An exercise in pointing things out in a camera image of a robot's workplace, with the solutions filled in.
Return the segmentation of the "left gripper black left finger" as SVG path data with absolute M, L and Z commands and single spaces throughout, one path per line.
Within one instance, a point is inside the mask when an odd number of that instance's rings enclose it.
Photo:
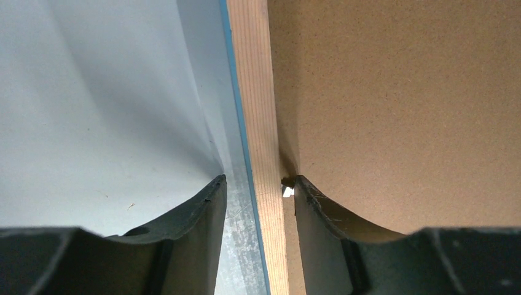
M 123 235 L 80 227 L 1 229 L 2 294 L 213 294 L 227 208 L 215 177 Z

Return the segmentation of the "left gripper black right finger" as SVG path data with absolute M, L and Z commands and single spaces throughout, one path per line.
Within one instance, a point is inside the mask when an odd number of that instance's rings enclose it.
M 308 294 L 519 294 L 518 227 L 426 227 L 408 235 L 378 226 L 294 184 Z

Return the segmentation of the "brown cardboard backing board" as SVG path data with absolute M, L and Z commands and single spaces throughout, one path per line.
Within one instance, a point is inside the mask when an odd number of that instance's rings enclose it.
M 519 1 L 269 1 L 281 175 L 361 217 L 520 225 Z

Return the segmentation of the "wooden picture frame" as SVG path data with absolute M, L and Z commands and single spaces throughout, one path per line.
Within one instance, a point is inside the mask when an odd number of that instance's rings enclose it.
M 289 294 L 267 1 L 224 1 L 270 294 Z

